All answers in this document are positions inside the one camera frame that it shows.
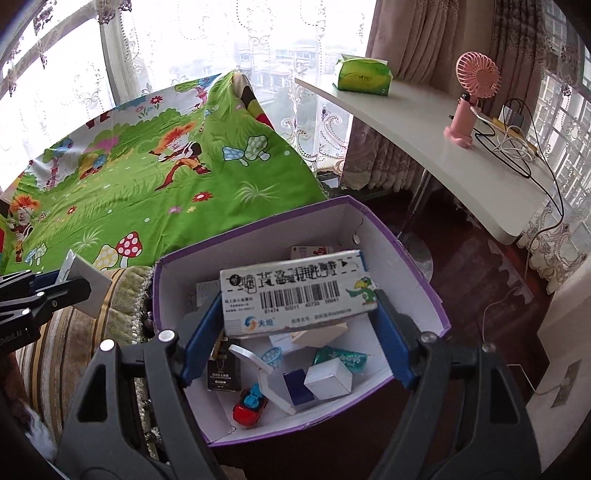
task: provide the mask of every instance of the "cartoon bedsheet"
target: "cartoon bedsheet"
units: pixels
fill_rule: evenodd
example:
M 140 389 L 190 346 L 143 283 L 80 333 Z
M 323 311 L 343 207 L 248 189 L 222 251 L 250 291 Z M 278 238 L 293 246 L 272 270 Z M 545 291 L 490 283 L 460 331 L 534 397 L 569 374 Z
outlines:
M 3 219 L 0 271 L 50 271 L 69 248 L 99 269 L 153 265 L 186 245 L 324 200 L 245 77 L 214 80 L 121 105 L 32 160 Z

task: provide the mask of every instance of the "green tissue box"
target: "green tissue box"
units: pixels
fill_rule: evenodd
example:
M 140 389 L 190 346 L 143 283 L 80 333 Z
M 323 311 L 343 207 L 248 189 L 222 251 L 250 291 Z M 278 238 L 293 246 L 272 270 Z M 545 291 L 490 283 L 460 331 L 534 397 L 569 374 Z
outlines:
M 335 67 L 339 90 L 387 95 L 392 73 L 384 60 L 343 55 Z

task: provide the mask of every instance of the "electrical outlet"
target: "electrical outlet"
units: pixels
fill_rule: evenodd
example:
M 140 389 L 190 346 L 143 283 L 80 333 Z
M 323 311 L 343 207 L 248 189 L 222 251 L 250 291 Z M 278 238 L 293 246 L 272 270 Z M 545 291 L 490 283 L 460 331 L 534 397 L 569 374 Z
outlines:
M 560 407 L 561 405 L 564 405 L 566 403 L 566 400 L 568 399 L 570 394 L 570 390 L 573 388 L 574 379 L 577 378 L 577 374 L 579 373 L 580 365 L 581 360 L 577 360 L 576 362 L 570 364 L 569 367 L 566 369 L 566 375 L 564 376 L 564 378 L 568 378 L 570 382 L 568 385 L 560 387 L 560 390 L 558 390 L 558 394 L 554 399 L 554 403 L 552 403 L 552 406 L 550 408 Z

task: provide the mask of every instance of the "curtain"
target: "curtain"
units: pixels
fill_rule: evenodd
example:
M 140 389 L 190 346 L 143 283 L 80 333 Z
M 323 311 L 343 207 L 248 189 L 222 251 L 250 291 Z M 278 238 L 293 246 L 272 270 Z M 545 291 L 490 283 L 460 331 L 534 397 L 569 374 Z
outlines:
M 50 0 L 2 66 L 0 188 L 78 126 L 127 100 L 244 72 L 313 170 L 338 170 L 350 115 L 299 87 L 363 55 L 375 1 Z
M 125 39 L 129 55 L 109 59 L 113 75 L 126 72 L 122 76 L 129 79 L 133 72 L 140 90 L 131 96 L 239 69 L 275 129 L 308 165 L 338 170 L 350 115 L 294 78 L 317 81 L 334 73 L 340 53 L 363 55 L 374 5 L 374 0 L 143 0 L 120 15 L 116 35 Z
M 114 107 L 91 4 L 49 2 L 29 23 L 0 83 L 0 188 L 32 158 Z
M 459 0 L 378 0 L 366 56 L 387 60 L 394 78 L 443 88 L 453 69 Z M 407 189 L 415 160 L 355 118 L 341 185 Z
M 501 72 L 501 89 L 484 102 L 484 113 L 499 118 L 502 106 L 511 98 L 524 100 L 533 110 L 545 53 L 541 0 L 496 0 L 490 57 Z M 526 119 L 525 131 L 529 125 L 530 120 Z
M 552 293 L 591 251 L 591 56 L 556 4 L 542 4 L 546 70 L 528 139 L 536 143 L 535 133 L 540 139 L 556 175 L 564 219 L 537 235 L 561 218 L 560 209 L 548 202 L 530 220 L 518 245 L 531 246 L 530 267 L 548 280 L 547 291 Z M 558 191 L 553 199 L 560 207 Z

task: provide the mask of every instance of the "sheer curtain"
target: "sheer curtain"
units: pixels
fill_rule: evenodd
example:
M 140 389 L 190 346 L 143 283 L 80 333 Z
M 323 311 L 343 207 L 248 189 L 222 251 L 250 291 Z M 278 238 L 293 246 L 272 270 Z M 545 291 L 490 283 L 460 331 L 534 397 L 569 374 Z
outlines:
M 340 53 L 364 55 L 374 6 L 375 0 L 135 2 L 112 30 L 114 43 L 129 48 L 119 63 L 112 62 L 113 75 L 133 74 L 139 90 L 126 86 L 121 99 L 127 100 L 239 69 L 275 129 L 310 167 L 338 170 L 349 114 L 297 86 L 294 78 L 332 74 Z
M 85 3 L 49 2 L 2 66 L 0 188 L 4 190 L 30 159 L 115 106 L 99 24 Z
M 543 0 L 547 35 L 546 71 L 534 112 L 534 126 L 556 175 L 564 202 L 560 211 L 548 202 L 531 220 L 519 240 L 529 247 L 530 266 L 548 280 L 552 293 L 591 251 L 591 56 L 556 4 Z M 529 140 L 536 144 L 530 129 Z M 554 201 L 560 206 L 558 193 Z
M 294 78 L 332 74 L 340 53 L 363 55 L 374 6 L 375 0 L 50 0 L 2 66 L 0 187 L 103 111 L 230 69 L 249 77 L 275 129 L 313 170 L 338 171 L 349 114 Z

